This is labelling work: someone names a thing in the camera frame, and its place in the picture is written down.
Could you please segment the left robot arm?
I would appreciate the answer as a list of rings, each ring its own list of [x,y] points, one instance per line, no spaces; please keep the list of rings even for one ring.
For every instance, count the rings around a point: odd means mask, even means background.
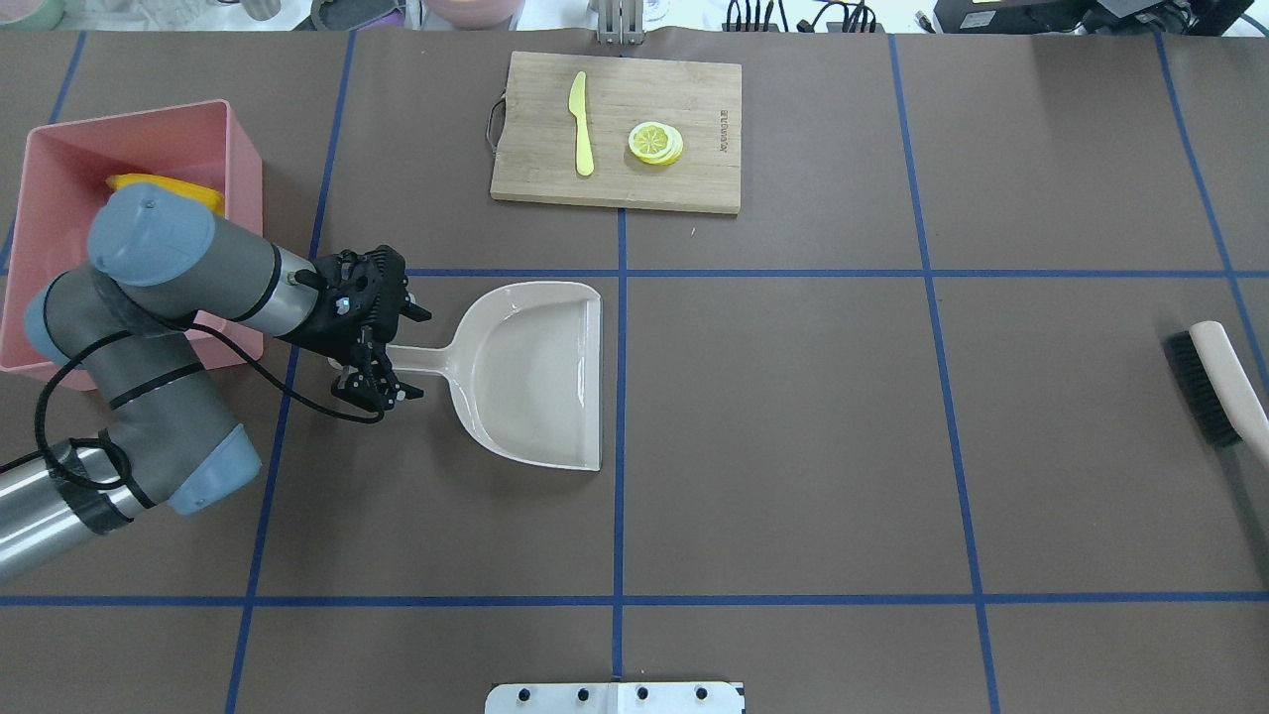
[[[430,320],[396,250],[308,261],[192,197],[121,188],[91,221],[86,261],[24,312],[27,339],[57,370],[37,398],[36,451],[3,469],[3,580],[155,506],[194,514],[260,473],[187,339],[201,312],[336,361],[332,393],[357,407],[354,424],[423,394],[387,354],[401,320]]]

